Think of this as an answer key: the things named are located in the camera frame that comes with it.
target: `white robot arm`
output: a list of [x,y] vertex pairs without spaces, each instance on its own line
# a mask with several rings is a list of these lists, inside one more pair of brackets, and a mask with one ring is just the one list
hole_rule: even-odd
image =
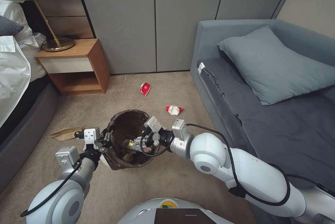
[[[144,125],[147,130],[140,137],[140,147],[148,137],[148,132],[153,132],[153,144],[166,147],[158,154],[168,150],[179,157],[190,159],[199,171],[222,180],[231,193],[245,198],[266,212],[293,217],[301,223],[334,223],[335,198],[325,191],[316,187],[298,190],[289,183],[279,168],[241,149],[230,148],[213,134],[203,133],[193,137],[184,120],[177,119],[172,131],[164,130],[155,117],[149,118]],[[99,148],[102,147],[98,141],[98,128],[85,131],[90,133],[85,134],[85,152],[81,154],[81,158],[74,146],[63,147],[56,153],[62,167],[61,180],[46,186],[35,197],[28,212],[21,215],[27,216],[28,224],[67,224],[76,223],[79,219],[93,171],[101,155]],[[60,189],[50,197],[56,188]],[[34,211],[42,201],[45,203]]]

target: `nightstand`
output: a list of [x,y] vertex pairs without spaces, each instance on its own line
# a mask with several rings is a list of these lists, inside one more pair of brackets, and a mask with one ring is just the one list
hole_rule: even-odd
[[41,51],[36,55],[62,95],[105,93],[110,78],[98,39],[78,39],[59,52]]

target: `brass lamp base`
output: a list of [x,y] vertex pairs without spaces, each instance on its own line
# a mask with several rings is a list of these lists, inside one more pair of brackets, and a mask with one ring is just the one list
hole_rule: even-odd
[[42,45],[42,50],[47,52],[57,52],[69,49],[74,46],[75,42],[70,38],[58,38],[59,43],[54,39],[48,40]]

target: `dark gray pillow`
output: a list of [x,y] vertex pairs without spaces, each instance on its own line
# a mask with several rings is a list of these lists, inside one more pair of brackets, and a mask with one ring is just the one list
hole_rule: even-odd
[[22,29],[22,25],[0,15],[0,36],[15,35]]
[[262,105],[335,84],[335,67],[300,55],[275,36],[269,26],[218,43]]

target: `white bedding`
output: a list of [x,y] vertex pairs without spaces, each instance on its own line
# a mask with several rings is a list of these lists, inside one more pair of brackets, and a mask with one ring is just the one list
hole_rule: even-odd
[[14,36],[0,37],[0,126],[20,101],[30,81],[30,64]]
[[29,82],[45,75],[35,59],[45,40],[32,34],[19,3],[0,0],[0,15],[24,26],[15,36],[0,36],[0,127],[12,113]]

